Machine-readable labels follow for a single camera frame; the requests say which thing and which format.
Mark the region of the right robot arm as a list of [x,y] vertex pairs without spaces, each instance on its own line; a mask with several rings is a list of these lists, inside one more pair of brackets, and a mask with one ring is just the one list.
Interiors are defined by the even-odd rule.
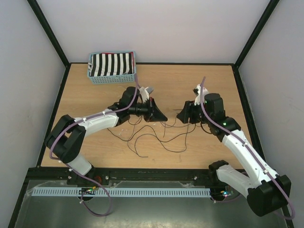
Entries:
[[209,182],[224,182],[234,188],[260,217],[288,205],[290,179],[272,169],[247,140],[237,121],[226,116],[220,94],[199,94],[198,89],[194,93],[195,100],[186,101],[177,118],[184,124],[207,124],[211,134],[230,149],[246,172],[238,172],[224,160],[216,161],[209,165]]

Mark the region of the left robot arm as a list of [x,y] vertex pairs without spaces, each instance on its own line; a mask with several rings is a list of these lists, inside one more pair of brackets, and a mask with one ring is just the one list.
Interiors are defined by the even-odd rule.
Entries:
[[138,89],[130,86],[118,102],[100,113],[82,118],[72,118],[67,114],[62,116],[45,139],[50,158],[61,161],[75,171],[84,184],[93,182],[93,166],[80,153],[84,138],[100,130],[120,126],[131,115],[141,116],[146,122],[167,121],[168,118],[150,97],[151,91],[149,87]]

